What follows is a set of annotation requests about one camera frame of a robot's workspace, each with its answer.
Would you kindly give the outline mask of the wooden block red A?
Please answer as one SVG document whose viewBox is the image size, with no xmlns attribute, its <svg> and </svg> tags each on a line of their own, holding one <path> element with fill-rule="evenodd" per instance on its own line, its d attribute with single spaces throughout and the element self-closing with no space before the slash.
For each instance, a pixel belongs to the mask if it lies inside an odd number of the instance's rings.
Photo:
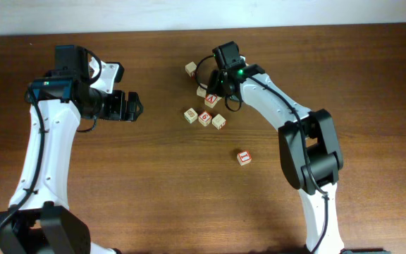
<svg viewBox="0 0 406 254">
<path fill-rule="evenodd" d="M 204 99 L 204 104 L 209 108 L 214 108 L 217 102 L 219 102 L 220 100 L 221 97 L 219 97 L 218 95 L 207 94 L 207 96 Z"/>
</svg>

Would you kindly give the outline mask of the wooden block blue side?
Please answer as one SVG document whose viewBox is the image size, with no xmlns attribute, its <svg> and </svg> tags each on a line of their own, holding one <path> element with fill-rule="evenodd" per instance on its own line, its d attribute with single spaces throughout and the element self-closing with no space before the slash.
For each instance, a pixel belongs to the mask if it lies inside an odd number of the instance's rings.
<svg viewBox="0 0 406 254">
<path fill-rule="evenodd" d="M 226 125 L 226 119 L 222 117 L 222 115 L 217 114 L 211 121 L 213 126 L 220 130 Z"/>
</svg>

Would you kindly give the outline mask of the wooden block red I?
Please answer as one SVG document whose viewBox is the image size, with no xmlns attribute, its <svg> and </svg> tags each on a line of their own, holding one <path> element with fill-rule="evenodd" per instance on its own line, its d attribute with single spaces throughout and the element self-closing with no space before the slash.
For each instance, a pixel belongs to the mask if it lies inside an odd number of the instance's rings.
<svg viewBox="0 0 406 254">
<path fill-rule="evenodd" d="M 241 166 L 244 166 L 252 161 L 252 156 L 247 150 L 245 150 L 237 154 L 237 160 Z"/>
</svg>

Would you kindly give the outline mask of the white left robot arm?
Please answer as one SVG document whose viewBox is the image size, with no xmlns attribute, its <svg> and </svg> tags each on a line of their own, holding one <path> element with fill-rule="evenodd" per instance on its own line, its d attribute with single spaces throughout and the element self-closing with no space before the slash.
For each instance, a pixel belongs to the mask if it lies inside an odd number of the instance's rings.
<svg viewBox="0 0 406 254">
<path fill-rule="evenodd" d="M 90 237 L 70 212 L 68 171 L 81 119 L 136 121 L 143 106 L 136 92 L 114 89 L 124 68 L 118 62 L 61 63 L 32 81 L 30 137 L 22 174 L 6 211 L 0 212 L 3 253 L 118 253 Z"/>
</svg>

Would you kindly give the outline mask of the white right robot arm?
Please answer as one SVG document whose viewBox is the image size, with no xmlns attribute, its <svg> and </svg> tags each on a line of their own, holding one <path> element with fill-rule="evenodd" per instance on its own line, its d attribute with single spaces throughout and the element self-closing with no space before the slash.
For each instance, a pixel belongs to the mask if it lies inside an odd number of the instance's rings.
<svg viewBox="0 0 406 254">
<path fill-rule="evenodd" d="M 306 249 L 341 253 L 336 191 L 343 155 L 332 116 L 298 104 L 258 65 L 214 70 L 209 89 L 256 109 L 277 130 L 281 169 L 302 201 Z"/>
</svg>

